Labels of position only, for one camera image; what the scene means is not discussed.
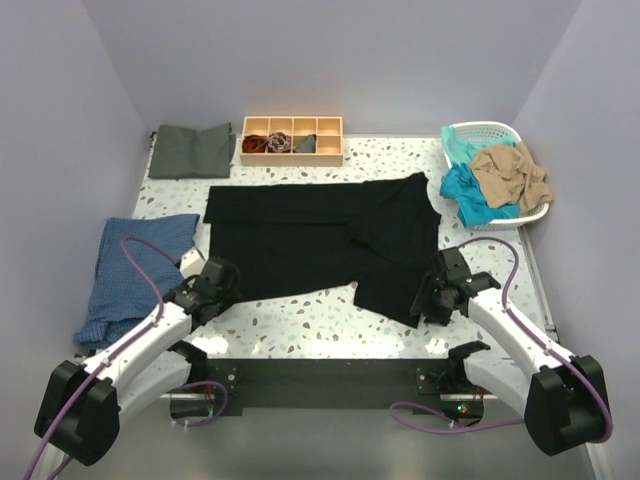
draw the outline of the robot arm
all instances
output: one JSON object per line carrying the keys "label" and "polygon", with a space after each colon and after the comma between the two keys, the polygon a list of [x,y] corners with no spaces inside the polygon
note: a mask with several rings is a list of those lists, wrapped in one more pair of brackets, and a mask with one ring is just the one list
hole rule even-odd
{"label": "robot arm", "polygon": [[[82,365],[67,361],[53,371],[36,421],[37,435],[44,436],[78,385],[101,365],[106,367],[50,439],[52,445],[84,465],[102,458],[120,425],[160,395],[187,381],[207,378],[206,354],[182,340],[233,304],[240,273],[222,259],[205,262],[193,252],[183,258],[182,271],[187,279],[165,297],[160,321],[156,321],[156,310],[116,344]],[[606,403],[600,365],[591,357],[574,356],[507,303],[534,338],[527,335],[509,317],[502,302],[498,282],[486,272],[472,275],[457,248],[440,251],[431,260],[413,313],[420,312],[428,321],[446,325],[451,313],[459,310],[487,330],[510,355],[501,358],[482,342],[450,350],[445,371],[438,377],[445,387],[442,391],[461,391],[459,388],[471,385],[485,388],[524,418],[534,442],[549,455],[600,439],[605,422],[593,396],[562,361],[547,353],[552,350],[575,366]],[[109,362],[109,353],[148,327],[149,322],[154,327]]]}
{"label": "robot arm", "polygon": [[[109,348],[81,365],[65,361],[54,369],[36,420],[36,435],[45,435],[72,393],[100,370],[50,439],[50,444],[83,465],[92,465],[111,448],[122,423],[160,395],[201,373],[198,367],[206,363],[206,354],[182,340],[234,303],[240,274],[233,264],[222,259],[205,262],[195,250],[187,254],[187,260],[194,256],[194,261],[183,258],[183,265],[187,273],[200,269],[200,274],[188,276],[169,292],[159,321],[156,307]],[[130,343],[150,323],[151,329],[109,360],[112,352]]]}
{"label": "robot arm", "polygon": [[492,392],[524,418],[531,438],[548,455],[606,438],[610,413],[598,362],[551,340],[508,300],[495,279],[486,272],[471,274],[458,248],[449,248],[429,262],[412,311],[446,325],[454,310],[483,327],[510,358],[482,342],[456,347],[442,378],[449,388],[472,384]]}

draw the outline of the gray folded cloth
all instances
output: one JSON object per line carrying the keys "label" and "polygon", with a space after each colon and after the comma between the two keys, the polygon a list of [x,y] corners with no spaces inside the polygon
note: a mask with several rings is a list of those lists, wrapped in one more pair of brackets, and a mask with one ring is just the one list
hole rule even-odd
{"label": "gray folded cloth", "polygon": [[294,150],[295,153],[316,153],[316,136],[307,135],[300,145]]}
{"label": "gray folded cloth", "polygon": [[149,178],[229,178],[235,148],[230,123],[202,131],[162,125]]}

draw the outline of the clothing pile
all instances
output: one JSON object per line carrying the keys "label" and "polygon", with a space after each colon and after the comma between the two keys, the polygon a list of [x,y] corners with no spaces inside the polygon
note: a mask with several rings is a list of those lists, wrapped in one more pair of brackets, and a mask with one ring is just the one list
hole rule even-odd
{"label": "clothing pile", "polygon": [[544,183],[546,171],[534,163],[524,142],[513,137],[470,142],[458,138],[453,127],[444,127],[442,143],[453,165],[440,195],[457,200],[465,227],[516,218],[553,201]]}

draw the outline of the wooden organizer tray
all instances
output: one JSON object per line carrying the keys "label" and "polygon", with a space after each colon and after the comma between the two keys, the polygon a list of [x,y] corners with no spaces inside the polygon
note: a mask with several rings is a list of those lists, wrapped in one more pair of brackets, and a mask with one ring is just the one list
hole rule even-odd
{"label": "wooden organizer tray", "polygon": [[[252,167],[341,167],[343,154],[342,117],[245,117],[242,139],[271,133],[291,136],[289,153],[245,153],[242,165]],[[307,135],[316,134],[316,153],[293,153]]]}

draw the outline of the beige cloth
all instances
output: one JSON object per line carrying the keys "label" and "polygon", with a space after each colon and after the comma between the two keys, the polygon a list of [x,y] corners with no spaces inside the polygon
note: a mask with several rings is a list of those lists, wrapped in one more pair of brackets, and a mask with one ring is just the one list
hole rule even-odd
{"label": "beige cloth", "polygon": [[553,201],[553,192],[544,183],[547,172],[533,163],[524,142],[515,148],[503,143],[484,148],[469,167],[491,208],[520,202],[520,210],[528,212]]}

